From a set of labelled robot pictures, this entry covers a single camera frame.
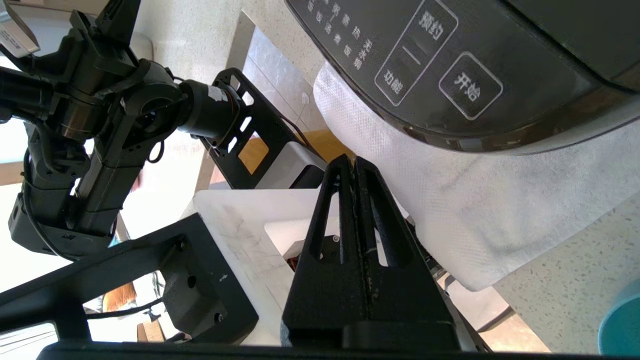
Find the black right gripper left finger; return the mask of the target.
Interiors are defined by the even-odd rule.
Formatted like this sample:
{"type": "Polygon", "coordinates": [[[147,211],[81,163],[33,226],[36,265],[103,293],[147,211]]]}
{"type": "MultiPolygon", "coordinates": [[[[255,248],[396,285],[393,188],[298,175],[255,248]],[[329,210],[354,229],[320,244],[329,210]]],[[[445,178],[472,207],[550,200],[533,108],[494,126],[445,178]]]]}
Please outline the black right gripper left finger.
{"type": "Polygon", "coordinates": [[[281,322],[284,347],[339,348],[365,314],[351,160],[327,167],[281,322]]]}

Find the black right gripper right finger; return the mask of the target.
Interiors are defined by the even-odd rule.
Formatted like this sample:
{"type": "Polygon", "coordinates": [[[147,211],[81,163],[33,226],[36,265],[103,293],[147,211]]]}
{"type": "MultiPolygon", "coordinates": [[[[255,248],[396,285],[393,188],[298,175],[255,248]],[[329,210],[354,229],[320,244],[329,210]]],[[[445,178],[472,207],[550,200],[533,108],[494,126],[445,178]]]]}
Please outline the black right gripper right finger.
{"type": "Polygon", "coordinates": [[[350,346],[380,351],[459,351],[454,319],[377,167],[354,162],[365,314],[350,346]]]}

